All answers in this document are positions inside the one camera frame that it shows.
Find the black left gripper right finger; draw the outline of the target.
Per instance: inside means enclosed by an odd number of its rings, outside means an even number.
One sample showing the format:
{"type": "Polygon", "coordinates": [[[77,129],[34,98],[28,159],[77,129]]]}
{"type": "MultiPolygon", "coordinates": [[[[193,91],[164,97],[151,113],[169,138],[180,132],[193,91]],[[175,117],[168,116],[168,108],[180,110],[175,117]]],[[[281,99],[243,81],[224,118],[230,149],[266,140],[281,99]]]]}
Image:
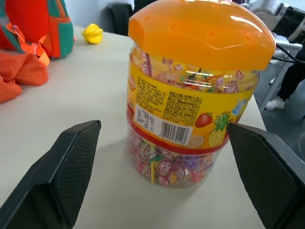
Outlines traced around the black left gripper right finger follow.
{"type": "Polygon", "coordinates": [[[267,229],[305,227],[305,163],[275,134],[227,126],[244,188],[267,229]]]}

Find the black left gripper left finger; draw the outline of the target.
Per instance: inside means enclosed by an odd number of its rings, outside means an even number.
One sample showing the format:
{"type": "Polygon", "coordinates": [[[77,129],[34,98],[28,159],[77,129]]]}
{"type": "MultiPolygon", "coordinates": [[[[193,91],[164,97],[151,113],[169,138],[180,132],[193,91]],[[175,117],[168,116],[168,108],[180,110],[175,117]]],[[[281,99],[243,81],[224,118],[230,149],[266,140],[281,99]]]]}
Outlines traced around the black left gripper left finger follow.
{"type": "Polygon", "coordinates": [[[0,208],[2,229],[71,229],[91,179],[99,120],[63,131],[0,208]]]}

